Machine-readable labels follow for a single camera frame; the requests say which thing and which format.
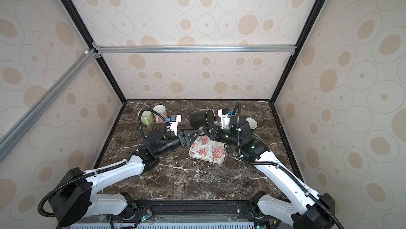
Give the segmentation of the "pink ceramic mug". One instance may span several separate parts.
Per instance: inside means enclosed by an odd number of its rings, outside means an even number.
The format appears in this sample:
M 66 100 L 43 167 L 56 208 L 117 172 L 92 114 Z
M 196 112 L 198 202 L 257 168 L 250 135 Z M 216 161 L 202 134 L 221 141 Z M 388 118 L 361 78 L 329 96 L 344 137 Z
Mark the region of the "pink ceramic mug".
M 159 115 L 161 115 L 164 119 L 166 119 L 168 117 L 167 110 L 164 105 L 157 105 L 153 108 L 153 110 L 155 112 L 157 112 Z M 160 118 L 157 114 L 154 114 L 154 117 L 155 117 L 155 122 L 157 124 L 164 123 L 164 120 L 162 118 Z

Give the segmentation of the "dark green ceramic mug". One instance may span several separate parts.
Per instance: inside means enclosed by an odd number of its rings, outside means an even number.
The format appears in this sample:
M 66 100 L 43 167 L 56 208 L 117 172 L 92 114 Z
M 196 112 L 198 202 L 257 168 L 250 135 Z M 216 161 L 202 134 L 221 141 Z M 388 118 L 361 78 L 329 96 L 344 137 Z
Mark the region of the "dark green ceramic mug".
M 250 132 L 254 133 L 256 131 L 256 129 L 258 128 L 257 121 L 253 118 L 246 118 L 246 121 L 248 122 Z

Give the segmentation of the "black metal cup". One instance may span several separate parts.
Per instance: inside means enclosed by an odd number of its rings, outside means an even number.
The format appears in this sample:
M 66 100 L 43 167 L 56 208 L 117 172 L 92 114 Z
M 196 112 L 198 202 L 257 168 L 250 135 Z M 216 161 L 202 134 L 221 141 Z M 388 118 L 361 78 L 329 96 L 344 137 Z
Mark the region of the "black metal cup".
M 215 113 L 212 109 L 193 111 L 189 115 L 189 124 L 193 128 L 210 126 L 215 123 Z

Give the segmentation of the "light green ceramic mug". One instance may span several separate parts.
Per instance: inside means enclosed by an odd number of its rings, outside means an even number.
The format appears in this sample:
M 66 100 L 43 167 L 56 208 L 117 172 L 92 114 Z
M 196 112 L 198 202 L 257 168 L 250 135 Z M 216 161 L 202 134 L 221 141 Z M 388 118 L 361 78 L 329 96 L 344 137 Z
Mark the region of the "light green ceramic mug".
M 141 122 L 146 126 L 151 126 L 154 123 L 154 116 L 151 111 L 139 111 L 138 116 L 141 117 Z

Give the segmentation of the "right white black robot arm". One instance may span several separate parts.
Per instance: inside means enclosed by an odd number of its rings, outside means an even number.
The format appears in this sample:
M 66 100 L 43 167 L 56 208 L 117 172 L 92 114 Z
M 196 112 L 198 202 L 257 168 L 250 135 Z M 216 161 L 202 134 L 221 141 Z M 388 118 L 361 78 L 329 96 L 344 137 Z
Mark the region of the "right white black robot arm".
M 232 111 L 223 110 L 222 120 L 227 123 L 203 127 L 212 141 L 236 147 L 238 157 L 267 176 L 287 197 L 275 199 L 269 194 L 255 196 L 253 206 L 260 216 L 272 216 L 294 229 L 331 229 L 344 226 L 335 216 L 335 201 L 329 194 L 320 195 L 295 176 L 259 139 L 246 117 L 241 115 L 242 103 L 237 101 Z

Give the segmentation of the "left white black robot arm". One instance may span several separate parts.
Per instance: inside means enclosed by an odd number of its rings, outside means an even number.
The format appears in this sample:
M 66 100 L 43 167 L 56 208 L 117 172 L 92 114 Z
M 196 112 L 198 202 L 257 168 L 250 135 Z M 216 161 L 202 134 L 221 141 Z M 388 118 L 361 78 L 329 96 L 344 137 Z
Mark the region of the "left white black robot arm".
M 202 133 L 198 128 L 179 130 L 180 115 L 169 118 L 160 115 L 159 118 L 164 121 L 164 131 L 152 130 L 147 135 L 141 132 L 141 148 L 127 159 L 93 170 L 69 170 L 57 187 L 39 202 L 38 213 L 54 217 L 59 226 L 66 227 L 87 216 L 118 215 L 132 209 L 134 203 L 128 194 L 102 195 L 100 191 L 150 171 L 160 163 L 161 154 L 191 146 Z

